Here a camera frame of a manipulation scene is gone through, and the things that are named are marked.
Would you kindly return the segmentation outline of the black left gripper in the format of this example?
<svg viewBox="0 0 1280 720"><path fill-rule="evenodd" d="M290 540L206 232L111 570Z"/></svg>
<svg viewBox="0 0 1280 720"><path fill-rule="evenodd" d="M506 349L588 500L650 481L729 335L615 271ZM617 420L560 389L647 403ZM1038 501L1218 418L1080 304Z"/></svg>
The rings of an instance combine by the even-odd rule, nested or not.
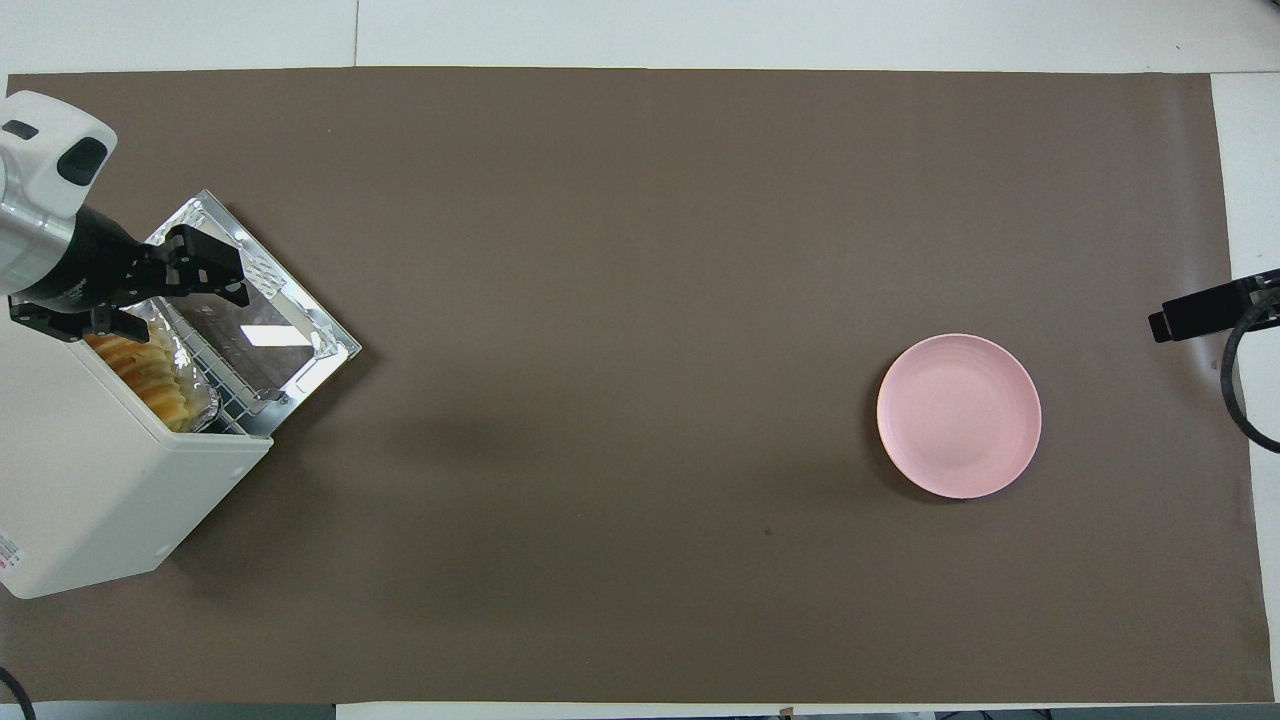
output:
<svg viewBox="0 0 1280 720"><path fill-rule="evenodd" d="M150 341L147 322L102 304L196 293L250 305L237 247L187 224L173 225L161 243L147 246L88 206L76 214L70 242L52 269L8 292L20 301L9 302L10 319L54 340L74 343L114 334L142 345Z"/></svg>

